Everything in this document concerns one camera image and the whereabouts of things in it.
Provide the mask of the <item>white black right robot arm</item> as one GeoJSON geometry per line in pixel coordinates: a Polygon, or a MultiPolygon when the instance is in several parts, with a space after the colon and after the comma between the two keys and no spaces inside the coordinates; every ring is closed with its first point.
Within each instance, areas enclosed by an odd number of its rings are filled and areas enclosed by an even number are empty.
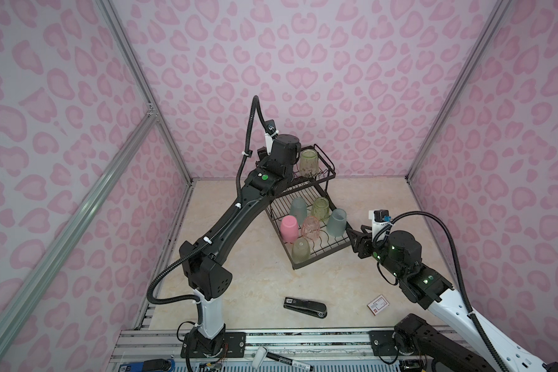
{"type": "Polygon", "coordinates": [[[410,232],[372,233],[364,227],[360,232],[347,229],[347,235],[359,257],[375,259],[410,302],[445,322],[468,344],[460,345],[409,314],[394,327],[392,346],[398,353],[418,353],[452,371],[558,371],[558,362],[541,360],[470,310],[461,292],[423,263],[422,245],[410,232]]]}

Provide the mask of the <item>yellow-green clear cup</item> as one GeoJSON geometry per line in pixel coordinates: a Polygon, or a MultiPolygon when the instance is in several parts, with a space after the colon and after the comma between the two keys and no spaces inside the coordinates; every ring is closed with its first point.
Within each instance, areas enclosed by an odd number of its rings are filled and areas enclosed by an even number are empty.
{"type": "Polygon", "coordinates": [[[312,204],[311,216],[319,221],[326,221],[330,217],[330,202],[325,197],[316,198],[312,204]]]}

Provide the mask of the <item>clear pink plastic cup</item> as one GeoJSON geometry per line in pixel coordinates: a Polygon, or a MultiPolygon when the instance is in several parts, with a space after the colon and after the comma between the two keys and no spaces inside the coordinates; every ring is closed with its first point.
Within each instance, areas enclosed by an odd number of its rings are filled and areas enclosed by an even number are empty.
{"type": "Polygon", "coordinates": [[[321,230],[320,221],[316,217],[310,215],[304,219],[301,228],[301,233],[303,238],[306,238],[307,240],[315,241],[319,239],[320,230],[321,230]]]}

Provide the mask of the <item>yellow-green cup front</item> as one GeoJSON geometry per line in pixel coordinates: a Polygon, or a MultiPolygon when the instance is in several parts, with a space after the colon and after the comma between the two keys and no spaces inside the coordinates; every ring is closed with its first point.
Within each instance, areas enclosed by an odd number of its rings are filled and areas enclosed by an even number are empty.
{"type": "Polygon", "coordinates": [[[305,237],[299,237],[294,241],[291,249],[292,260],[297,263],[303,263],[310,258],[311,246],[305,237]]]}

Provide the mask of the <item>teal clear cup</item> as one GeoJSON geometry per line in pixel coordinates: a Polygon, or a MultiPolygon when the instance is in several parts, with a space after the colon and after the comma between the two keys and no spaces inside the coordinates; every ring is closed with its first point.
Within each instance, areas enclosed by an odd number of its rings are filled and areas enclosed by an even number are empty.
{"type": "Polygon", "coordinates": [[[347,212],[343,209],[334,209],[326,225],[326,232],[331,237],[341,237],[347,229],[347,212]]]}
{"type": "Polygon", "coordinates": [[[308,217],[308,205],[304,198],[296,197],[291,201],[289,215],[296,218],[299,227],[302,226],[308,217]]]}

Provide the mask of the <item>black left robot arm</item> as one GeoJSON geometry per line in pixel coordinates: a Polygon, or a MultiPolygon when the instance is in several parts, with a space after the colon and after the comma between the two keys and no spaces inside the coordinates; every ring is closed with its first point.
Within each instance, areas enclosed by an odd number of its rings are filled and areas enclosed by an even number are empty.
{"type": "Polygon", "coordinates": [[[229,288],[233,275],[223,264],[252,221],[291,185],[300,152],[296,136],[278,135],[271,153],[249,173],[237,200],[219,221],[196,242],[181,245],[180,254],[187,257],[182,264],[184,275],[202,305],[202,319],[198,321],[202,337],[215,339],[225,330],[219,298],[229,288]]]}

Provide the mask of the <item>opaque pink cup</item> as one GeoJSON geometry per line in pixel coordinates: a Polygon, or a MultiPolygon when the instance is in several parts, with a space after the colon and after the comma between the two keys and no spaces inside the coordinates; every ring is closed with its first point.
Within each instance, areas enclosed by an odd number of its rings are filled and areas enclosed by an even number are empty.
{"type": "Polygon", "coordinates": [[[298,220],[293,215],[287,215],[281,220],[280,234],[285,243],[294,243],[299,238],[298,220]]]}

